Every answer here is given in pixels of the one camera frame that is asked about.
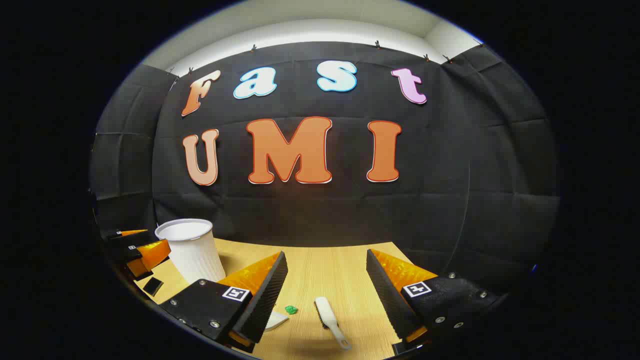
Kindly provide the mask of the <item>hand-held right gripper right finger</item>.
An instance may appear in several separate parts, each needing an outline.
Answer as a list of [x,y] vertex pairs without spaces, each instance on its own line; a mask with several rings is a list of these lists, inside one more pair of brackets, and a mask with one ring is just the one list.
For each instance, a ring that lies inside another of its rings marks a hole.
[[366,251],[366,272],[400,342],[399,355],[464,333],[501,303],[499,294],[454,273],[439,276],[383,251]]

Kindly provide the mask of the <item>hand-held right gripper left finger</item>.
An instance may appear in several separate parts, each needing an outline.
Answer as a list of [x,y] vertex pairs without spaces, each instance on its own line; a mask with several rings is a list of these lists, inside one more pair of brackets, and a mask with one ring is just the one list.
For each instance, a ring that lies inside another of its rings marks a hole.
[[160,307],[222,346],[251,351],[263,337],[287,275],[286,255],[279,251],[220,281],[197,279]]

